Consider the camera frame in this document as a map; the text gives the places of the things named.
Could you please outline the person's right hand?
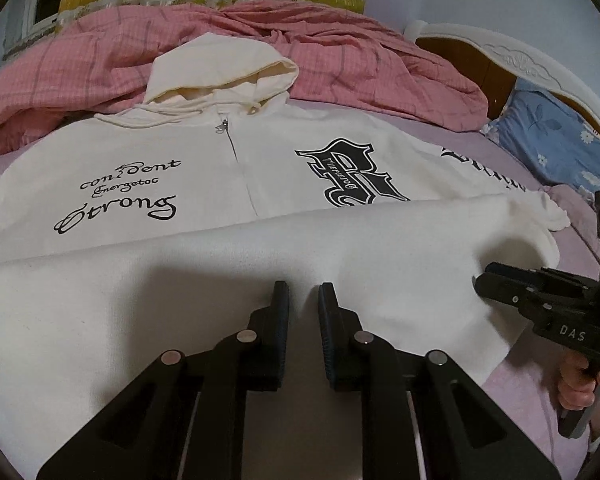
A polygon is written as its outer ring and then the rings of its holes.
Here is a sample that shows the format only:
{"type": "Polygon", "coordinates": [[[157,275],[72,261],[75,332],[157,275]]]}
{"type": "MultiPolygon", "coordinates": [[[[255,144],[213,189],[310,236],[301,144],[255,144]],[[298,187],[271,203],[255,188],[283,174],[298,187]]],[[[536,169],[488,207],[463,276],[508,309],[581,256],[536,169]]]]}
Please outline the person's right hand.
{"type": "Polygon", "coordinates": [[[588,359],[581,353],[568,350],[559,365],[557,397],[562,408],[568,411],[582,411],[592,406],[596,400],[594,393],[600,386],[600,371],[595,378],[585,374],[588,359]]]}

